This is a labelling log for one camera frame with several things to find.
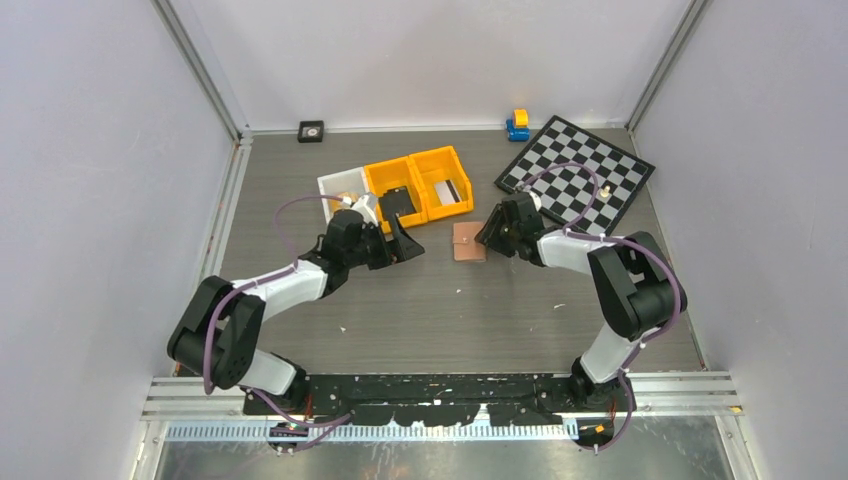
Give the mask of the tan leather card holder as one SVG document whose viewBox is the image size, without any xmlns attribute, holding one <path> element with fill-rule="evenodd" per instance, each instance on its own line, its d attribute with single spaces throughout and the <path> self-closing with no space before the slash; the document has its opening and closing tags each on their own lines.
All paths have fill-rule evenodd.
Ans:
<svg viewBox="0 0 848 480">
<path fill-rule="evenodd" d="M 453 258 L 456 262 L 485 262 L 486 247 L 475 240 L 484 226 L 483 222 L 457 222 L 453 224 Z"/>
</svg>

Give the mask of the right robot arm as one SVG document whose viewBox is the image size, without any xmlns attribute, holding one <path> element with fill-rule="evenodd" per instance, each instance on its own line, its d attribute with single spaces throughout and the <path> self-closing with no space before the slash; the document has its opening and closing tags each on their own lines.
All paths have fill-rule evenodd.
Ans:
<svg viewBox="0 0 848 480">
<path fill-rule="evenodd" d="M 567 388 L 573 404 L 596 410 L 644 345 L 676 324 L 687 308 L 686 292 L 651 234 L 591 235 L 547 226 L 539 207 L 533 193 L 512 194 L 475 239 L 503 256 L 592 278 L 604 324 L 572 364 Z"/>
</svg>

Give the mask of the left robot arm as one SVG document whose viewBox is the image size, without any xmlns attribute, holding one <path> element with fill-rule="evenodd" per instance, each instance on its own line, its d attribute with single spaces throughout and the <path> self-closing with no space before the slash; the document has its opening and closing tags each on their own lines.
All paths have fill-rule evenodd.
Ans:
<svg viewBox="0 0 848 480">
<path fill-rule="evenodd" d="M 261 390 L 280 412 L 298 412 L 307 398 L 295 380 L 300 368 L 258 347 L 262 325 L 297 305 L 338 290 L 352 269 L 383 269 L 424 254 L 398 220 L 384 233 L 363 214 L 336 213 L 315 246 L 292 264 L 238 282 L 219 276 L 201 281 L 166 347 L 167 355 L 200 375 L 206 391 Z"/>
</svg>

